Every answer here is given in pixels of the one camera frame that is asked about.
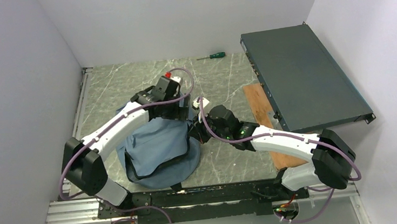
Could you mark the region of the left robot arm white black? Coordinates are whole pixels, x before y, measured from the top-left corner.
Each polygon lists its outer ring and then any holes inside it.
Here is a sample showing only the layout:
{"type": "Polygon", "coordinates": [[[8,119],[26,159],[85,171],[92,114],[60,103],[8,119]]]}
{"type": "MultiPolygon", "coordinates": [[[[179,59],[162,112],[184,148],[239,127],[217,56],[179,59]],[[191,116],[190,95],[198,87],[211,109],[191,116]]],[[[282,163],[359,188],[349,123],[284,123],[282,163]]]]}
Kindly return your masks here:
{"type": "Polygon", "coordinates": [[[190,94],[182,93],[182,84],[182,77],[167,73],[156,85],[137,92],[98,130],[81,140],[70,138],[64,145],[59,182],[68,180],[88,196],[106,201],[117,215],[128,215],[133,206],[132,194],[109,178],[104,160],[135,130],[152,119],[185,119],[190,94]]]}

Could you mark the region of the blue grey backpack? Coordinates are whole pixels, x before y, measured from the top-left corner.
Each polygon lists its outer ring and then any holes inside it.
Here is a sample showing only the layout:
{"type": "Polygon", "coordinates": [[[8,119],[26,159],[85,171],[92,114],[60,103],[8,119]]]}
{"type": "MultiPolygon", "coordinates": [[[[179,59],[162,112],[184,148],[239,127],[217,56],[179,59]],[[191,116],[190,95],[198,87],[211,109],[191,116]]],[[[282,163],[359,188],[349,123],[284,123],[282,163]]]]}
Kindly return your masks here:
{"type": "Polygon", "coordinates": [[[128,181],[148,189],[164,189],[185,181],[200,163],[197,139],[189,137],[192,119],[156,118],[116,146],[128,181]]]}

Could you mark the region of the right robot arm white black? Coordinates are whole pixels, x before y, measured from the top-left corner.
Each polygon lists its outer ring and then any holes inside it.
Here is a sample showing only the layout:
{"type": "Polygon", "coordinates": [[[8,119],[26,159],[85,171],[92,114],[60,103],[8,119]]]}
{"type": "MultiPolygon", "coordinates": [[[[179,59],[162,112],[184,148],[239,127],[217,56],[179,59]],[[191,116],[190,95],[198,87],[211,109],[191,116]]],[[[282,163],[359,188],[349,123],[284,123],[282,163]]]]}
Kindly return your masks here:
{"type": "Polygon", "coordinates": [[[288,199],[295,191],[317,184],[345,189],[350,181],[361,178],[354,163],[356,154],[331,130],[324,129],[320,134],[278,131],[240,121],[231,110],[217,105],[209,114],[200,112],[188,134],[201,143],[216,138],[241,151],[277,152],[306,161],[296,167],[284,167],[277,174],[274,192],[280,199],[288,199]]]}

